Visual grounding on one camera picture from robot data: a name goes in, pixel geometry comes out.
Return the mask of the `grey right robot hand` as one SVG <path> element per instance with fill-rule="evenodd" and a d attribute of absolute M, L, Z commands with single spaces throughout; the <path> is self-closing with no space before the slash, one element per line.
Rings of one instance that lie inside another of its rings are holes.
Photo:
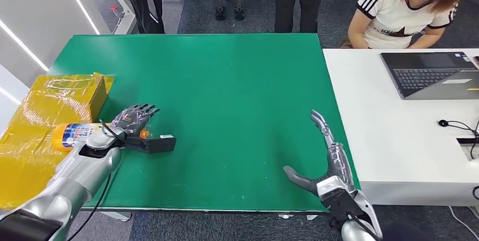
<path fill-rule="evenodd" d="M 283 167 L 289 181 L 321 198 L 326 192 L 335 188 L 344 189 L 349 195 L 356 197 L 358 190 L 354 185 L 352 170 L 343 145 L 336 142 L 323 116 L 316 110 L 311 111 L 311 120 L 324 137 L 328 168 L 319 178 L 307 178 L 298 174 L 292 167 Z"/>

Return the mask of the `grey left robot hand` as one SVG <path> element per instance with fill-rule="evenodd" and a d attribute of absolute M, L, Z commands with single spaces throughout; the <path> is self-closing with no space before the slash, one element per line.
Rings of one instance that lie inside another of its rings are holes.
<path fill-rule="evenodd" d="M 122 110 L 111 124 L 122 128 L 128 136 L 139 137 L 149 120 L 159 111 L 153 104 L 135 104 Z"/>

